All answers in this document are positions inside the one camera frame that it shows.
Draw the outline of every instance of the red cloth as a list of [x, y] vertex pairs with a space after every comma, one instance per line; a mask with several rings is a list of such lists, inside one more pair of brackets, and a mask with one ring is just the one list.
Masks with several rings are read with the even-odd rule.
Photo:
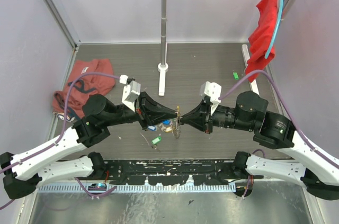
[[[265, 59], [265, 54], [271, 43], [276, 20], [278, 17], [278, 0], [261, 0], [257, 4], [260, 13], [257, 29], [248, 38], [251, 47], [249, 48], [252, 56], [247, 61], [245, 74], [256, 69], [264, 69], [275, 57], [275, 48], [273, 46], [269, 56]], [[252, 82], [258, 74], [251, 76], [248, 80]]]
[[[73, 80], [75, 80], [80, 74], [94, 71], [114, 75], [109, 59], [94, 59], [92, 61], [77, 60], [67, 79], [67, 84], [64, 89], [62, 91], [54, 92], [52, 106], [55, 112], [64, 111], [66, 94]], [[73, 116], [72, 111], [74, 110], [76, 115], [78, 115], [79, 118], [82, 118], [84, 113], [81, 108], [88, 98], [97, 93], [105, 95], [113, 88], [114, 85], [114, 78], [99, 75], [88, 75], [82, 77], [71, 90], [68, 99], [68, 107], [70, 107], [70, 109], [67, 111], [67, 114]]]

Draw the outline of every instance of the blue tube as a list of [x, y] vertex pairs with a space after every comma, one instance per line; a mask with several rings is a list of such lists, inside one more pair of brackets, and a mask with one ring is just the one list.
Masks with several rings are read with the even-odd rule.
[[280, 24], [280, 21], [281, 21], [283, 4], [284, 4], [284, 0], [279, 0], [278, 18], [276, 19], [275, 29], [274, 29], [274, 32], [273, 32], [273, 36], [272, 36], [272, 39], [271, 39], [270, 46], [269, 46], [269, 48], [268, 48], [268, 50], [267, 50], [267, 52], [265, 54], [265, 59], [267, 59], [269, 57], [269, 55], [271, 53], [271, 50], [273, 48], [273, 44], [274, 44], [274, 41], [275, 41], [276, 33], [278, 32], [279, 24]]

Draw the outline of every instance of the white clamp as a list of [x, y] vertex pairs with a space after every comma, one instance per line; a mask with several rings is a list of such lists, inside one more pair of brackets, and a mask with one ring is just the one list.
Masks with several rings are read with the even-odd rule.
[[127, 75], [121, 75], [120, 78], [119, 78], [119, 83], [125, 85], [125, 84], [127, 84], [127, 79], [128, 79]]
[[217, 109], [217, 106], [220, 104], [221, 100], [219, 97], [221, 96], [221, 85], [213, 82], [206, 82], [200, 87], [200, 96], [204, 99], [206, 96], [211, 98], [211, 102], [213, 103], [211, 107], [211, 115]]
[[138, 82], [132, 81], [123, 88], [121, 102], [130, 110], [136, 111], [134, 102], [139, 97], [141, 85]]

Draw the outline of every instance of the gray floor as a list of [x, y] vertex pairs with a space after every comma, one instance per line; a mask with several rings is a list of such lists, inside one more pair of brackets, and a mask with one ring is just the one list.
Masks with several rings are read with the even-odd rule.
[[[158, 96], [159, 63], [158, 44], [115, 44], [82, 45], [77, 59], [90, 61], [94, 58], [109, 58], [116, 75], [126, 74], [135, 77], [154, 100], [171, 108], [180, 106], [181, 112], [192, 110], [200, 102], [199, 89], [207, 80], [217, 82], [226, 92], [235, 83], [233, 72], [243, 76], [245, 64], [241, 52], [241, 43], [194, 43], [169, 44], [166, 74], [166, 92]], [[273, 94], [268, 81], [259, 76], [258, 87], [261, 97], [267, 99], [269, 110], [277, 112]], [[117, 83], [107, 95], [113, 103], [121, 103], [123, 85]], [[249, 90], [244, 83], [222, 105], [235, 105], [237, 95]], [[238, 151], [260, 148], [252, 140], [249, 132], [215, 128], [211, 135], [204, 134], [189, 126], [182, 126], [181, 137], [174, 139], [171, 133], [142, 131], [138, 123], [110, 127], [111, 136], [92, 148], [71, 156], [78, 157], [91, 151], [97, 151], [105, 159], [139, 159], [139, 158], [234, 158]], [[159, 144], [161, 152], [153, 150], [142, 137], [150, 142], [161, 134], [163, 141]], [[265, 149], [270, 158], [285, 157], [275, 151]]]
[[244, 200], [233, 193], [212, 192], [112, 194], [100, 200], [85, 193], [38, 193], [29, 223], [308, 224], [312, 220], [301, 187], [258, 181]]

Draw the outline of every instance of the wooden floor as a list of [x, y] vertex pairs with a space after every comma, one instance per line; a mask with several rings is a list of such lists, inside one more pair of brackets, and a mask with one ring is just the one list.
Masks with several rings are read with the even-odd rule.
[[[116, 75], [126, 74], [134, 77], [154, 100], [175, 109], [180, 106], [182, 113], [187, 113], [200, 102], [199, 89], [206, 82], [217, 82], [226, 92], [235, 83], [233, 72], [244, 74], [244, 61], [241, 43], [185, 43], [169, 44], [165, 96], [158, 96], [160, 46], [158, 44], [115, 44], [115, 45], [81, 45], [77, 59], [90, 61], [94, 58], [109, 58]], [[269, 110], [277, 112], [273, 94], [268, 81], [259, 76], [260, 96], [269, 101]], [[121, 103], [123, 85], [117, 83], [107, 95], [115, 104]], [[237, 95], [249, 90], [244, 83], [222, 105], [234, 107]], [[60, 131], [60, 122], [56, 134]], [[146, 159], [146, 158], [234, 158], [238, 151], [251, 153], [262, 148], [254, 142], [253, 134], [244, 131], [215, 128], [211, 135], [204, 134], [190, 126], [181, 127], [181, 137], [174, 139], [171, 133], [142, 131], [138, 123], [124, 124], [109, 128], [111, 136], [100, 144], [80, 155], [97, 151], [105, 159]], [[161, 135], [163, 141], [158, 145], [161, 152], [148, 144]], [[275, 151], [264, 149], [270, 158], [285, 157]]]

